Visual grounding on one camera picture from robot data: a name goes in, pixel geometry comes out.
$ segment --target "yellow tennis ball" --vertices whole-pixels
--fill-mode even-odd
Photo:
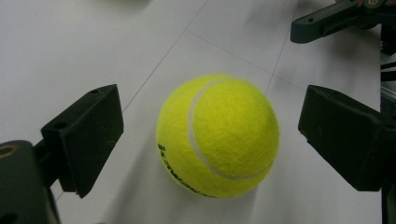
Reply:
[[[267,176],[279,129],[260,90],[218,74],[188,81],[169,96],[156,140],[163,165],[179,185],[223,198],[252,190]]]

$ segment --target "floor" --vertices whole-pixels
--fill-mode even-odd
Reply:
[[[297,124],[314,84],[379,109],[379,35],[346,30],[306,45],[290,23],[332,0],[88,0],[0,3],[0,141],[37,143],[40,128],[116,83],[125,132],[83,200],[52,187],[76,223],[380,223],[379,192],[357,192],[306,143]],[[207,199],[177,186],[156,152],[166,97],[194,77],[245,78],[281,126],[273,171],[250,193]]]

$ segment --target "tennis ball seam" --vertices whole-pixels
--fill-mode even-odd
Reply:
[[[187,120],[188,120],[188,138],[189,138],[189,142],[191,144],[191,147],[195,153],[195,155],[199,158],[199,160],[214,174],[219,175],[223,178],[226,179],[230,179],[230,180],[243,180],[243,179],[250,179],[253,178],[255,176],[260,175],[262,172],[267,171],[267,169],[269,167],[272,166],[274,161],[269,162],[266,166],[262,167],[258,172],[256,172],[255,174],[252,175],[241,175],[241,176],[232,176],[232,175],[227,175],[225,173],[223,173],[222,171],[216,169],[214,166],[212,166],[209,161],[207,160],[207,158],[203,155],[203,153],[201,152],[201,149],[198,146],[198,143],[195,139],[195,132],[194,132],[194,128],[193,128],[193,121],[194,121],[194,111],[195,111],[195,107],[198,104],[199,99],[201,98],[201,96],[204,94],[205,90],[207,90],[208,88],[217,85],[221,82],[225,82],[228,80],[233,79],[233,77],[225,77],[225,78],[221,78],[221,79],[217,79],[217,80],[213,80],[210,81],[208,83],[206,83],[200,90],[198,90],[198,92],[195,94],[195,96],[192,99],[191,102],[191,106],[190,106],[190,110],[189,113],[187,115]]]

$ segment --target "metal bolt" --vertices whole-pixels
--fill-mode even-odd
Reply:
[[[10,156],[17,152],[18,147],[17,146],[4,146],[0,147],[0,159],[3,159],[7,156]]]
[[[369,0],[369,5],[376,5],[378,3],[378,0]]]

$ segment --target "white floor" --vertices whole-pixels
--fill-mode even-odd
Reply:
[[[40,128],[85,92],[117,83],[125,132],[83,200],[52,186],[64,224],[381,223],[379,192],[357,192],[297,124],[310,84],[379,109],[377,30],[290,42],[290,23],[332,0],[3,0],[0,142]],[[281,125],[271,174],[207,199],[177,186],[156,152],[156,118],[181,83],[227,73],[258,86]]]

